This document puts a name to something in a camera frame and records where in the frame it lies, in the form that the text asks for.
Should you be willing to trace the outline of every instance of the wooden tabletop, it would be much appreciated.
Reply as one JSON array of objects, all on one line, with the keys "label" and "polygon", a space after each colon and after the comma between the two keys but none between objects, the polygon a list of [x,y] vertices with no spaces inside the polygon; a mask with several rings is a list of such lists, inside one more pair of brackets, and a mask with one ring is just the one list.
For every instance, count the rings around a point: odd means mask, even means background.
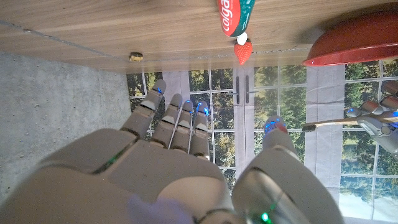
[{"label": "wooden tabletop", "polygon": [[[244,66],[300,64],[325,29],[389,2],[396,1],[257,0]],[[115,72],[239,67],[233,45],[216,0],[2,0],[0,7],[0,50]],[[130,62],[130,52],[143,61]]]}]

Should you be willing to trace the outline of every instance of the window pane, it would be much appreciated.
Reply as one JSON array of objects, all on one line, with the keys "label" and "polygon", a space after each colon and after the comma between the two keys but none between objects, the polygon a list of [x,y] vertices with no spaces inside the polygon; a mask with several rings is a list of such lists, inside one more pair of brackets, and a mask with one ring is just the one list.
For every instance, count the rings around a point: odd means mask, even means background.
[{"label": "window pane", "polygon": [[343,132],[342,174],[372,174],[376,143],[365,131]]},{"label": "window pane", "polygon": [[143,98],[141,99],[130,99],[130,107],[131,107],[131,112],[136,109],[136,107],[141,103]]},{"label": "window pane", "polygon": [[213,93],[214,129],[234,129],[233,96]]},{"label": "window pane", "polygon": [[289,135],[292,138],[293,145],[297,150],[297,156],[300,159],[300,162],[302,164],[304,164],[305,133],[304,132],[289,132]]},{"label": "window pane", "polygon": [[398,222],[398,178],[376,178],[374,188],[375,220]]},{"label": "window pane", "polygon": [[212,142],[212,136],[211,133],[208,134],[208,140],[209,140],[209,156],[210,156],[210,162],[215,163],[214,156],[213,156],[213,142]]},{"label": "window pane", "polygon": [[254,155],[258,155],[262,151],[262,138],[264,137],[264,132],[254,133]]},{"label": "window pane", "polygon": [[189,71],[190,91],[209,90],[209,72],[208,70]]},{"label": "window pane", "polygon": [[283,85],[302,84],[307,81],[307,69],[303,65],[287,65],[280,68]]},{"label": "window pane", "polygon": [[157,80],[163,79],[162,72],[144,73],[147,90],[152,89]]},{"label": "window pane", "polygon": [[277,114],[278,90],[262,90],[254,94],[254,128],[264,129],[268,117]]},{"label": "window pane", "polygon": [[380,77],[379,61],[346,65],[346,80]]},{"label": "window pane", "polygon": [[141,74],[127,74],[127,87],[129,88],[130,96],[143,96],[144,82]]},{"label": "window pane", "polygon": [[254,87],[272,86],[278,82],[278,66],[254,68]]},{"label": "window pane", "polygon": [[301,129],[305,123],[305,87],[284,88],[280,99],[280,116],[288,129]]},{"label": "window pane", "polygon": [[339,208],[344,217],[371,219],[372,178],[341,177]]},{"label": "window pane", "polygon": [[214,133],[216,164],[223,167],[235,167],[234,133]]},{"label": "window pane", "polygon": [[384,77],[398,77],[398,59],[383,60]]},{"label": "window pane", "polygon": [[[360,107],[367,100],[377,101],[379,82],[346,83],[344,103],[346,110]],[[358,128],[358,125],[343,125],[344,128]]]},{"label": "window pane", "polygon": [[[202,93],[202,94],[191,94],[191,101],[193,103],[193,109],[195,109],[198,106],[198,103],[201,101],[205,101],[207,103],[207,106],[209,107],[209,112],[212,113],[210,110],[210,94],[209,93]],[[196,113],[193,114],[193,121],[195,121],[196,118]],[[211,130],[211,116],[207,116],[207,128]]]},{"label": "window pane", "polygon": [[398,161],[383,147],[379,146],[379,159],[377,160],[377,174],[398,175]]},{"label": "window pane", "polygon": [[221,172],[224,175],[225,181],[228,185],[229,194],[232,195],[232,190],[236,183],[236,175],[235,170],[232,169],[221,169]]},{"label": "window pane", "polygon": [[218,69],[211,71],[211,89],[225,90],[232,89],[232,69]]}]

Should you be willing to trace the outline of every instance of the green led light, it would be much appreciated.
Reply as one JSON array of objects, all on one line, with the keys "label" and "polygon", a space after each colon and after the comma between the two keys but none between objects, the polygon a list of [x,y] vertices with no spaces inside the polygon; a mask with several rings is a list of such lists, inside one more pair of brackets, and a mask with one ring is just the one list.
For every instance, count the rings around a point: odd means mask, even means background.
[{"label": "green led light", "polygon": [[264,221],[264,222],[266,222],[266,221],[269,220],[268,214],[267,214],[266,212],[264,212],[264,213],[261,215],[261,218],[262,218],[262,221]]}]

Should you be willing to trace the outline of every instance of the window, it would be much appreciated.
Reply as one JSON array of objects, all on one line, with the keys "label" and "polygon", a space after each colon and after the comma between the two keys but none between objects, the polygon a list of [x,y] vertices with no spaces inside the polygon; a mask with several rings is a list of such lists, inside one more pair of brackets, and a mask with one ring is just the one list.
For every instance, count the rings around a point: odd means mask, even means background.
[{"label": "window", "polygon": [[236,181],[232,69],[189,71],[190,98],[194,106],[207,102],[210,161],[220,167],[232,191]]},{"label": "window", "polygon": [[[158,79],[162,79],[162,72],[155,72],[155,73],[136,73],[136,74],[127,74],[127,87],[129,90],[130,95],[130,107],[131,111],[133,111],[136,106],[140,104],[142,99],[145,98],[149,88],[155,84]],[[165,113],[165,104],[164,104],[164,97],[160,102],[159,108],[152,120],[146,140],[149,140],[152,136],[152,133],[155,130],[155,127],[158,125],[159,121],[162,119],[163,114]]]},{"label": "window", "polygon": [[[379,101],[385,94],[381,87],[388,80],[398,80],[398,60],[346,65],[346,110],[366,100]],[[397,201],[398,162],[360,126],[344,126],[340,180],[343,215],[397,222]]]},{"label": "window", "polygon": [[264,123],[280,115],[285,120],[298,158],[304,163],[305,95],[307,69],[302,65],[259,67],[254,69],[254,154],[262,150]]}]

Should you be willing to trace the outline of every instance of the blue led light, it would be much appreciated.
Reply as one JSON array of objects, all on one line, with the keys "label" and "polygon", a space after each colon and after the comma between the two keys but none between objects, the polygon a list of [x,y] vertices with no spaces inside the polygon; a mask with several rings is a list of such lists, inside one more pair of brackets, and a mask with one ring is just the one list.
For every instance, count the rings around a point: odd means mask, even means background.
[{"label": "blue led light", "polygon": [[209,115],[209,109],[208,109],[208,108],[205,108],[205,109],[203,109],[203,110],[205,111],[206,116],[208,116],[208,115]]}]

